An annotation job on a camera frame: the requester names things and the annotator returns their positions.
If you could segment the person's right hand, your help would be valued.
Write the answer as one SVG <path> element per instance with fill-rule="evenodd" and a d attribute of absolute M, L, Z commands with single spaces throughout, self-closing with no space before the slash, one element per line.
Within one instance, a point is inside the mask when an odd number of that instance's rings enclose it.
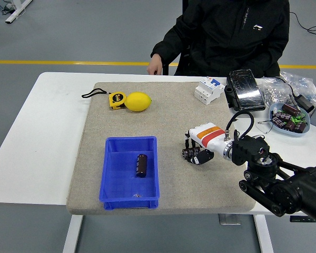
<path fill-rule="evenodd" d="M 149 65 L 147 66 L 147 73 L 149 75 L 161 75 L 162 74 L 162 59 L 159 54 L 155 53 L 151 57 Z"/>

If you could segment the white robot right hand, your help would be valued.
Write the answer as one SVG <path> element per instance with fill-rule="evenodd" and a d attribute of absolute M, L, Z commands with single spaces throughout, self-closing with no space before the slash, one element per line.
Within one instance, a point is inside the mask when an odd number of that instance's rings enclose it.
<path fill-rule="evenodd" d="M 185 134 L 185 148 L 182 156 L 192 164 L 204 164 L 218 153 L 224 159 L 232 160 L 232 142 L 229 133 L 213 123 L 206 123 L 189 129 Z"/>

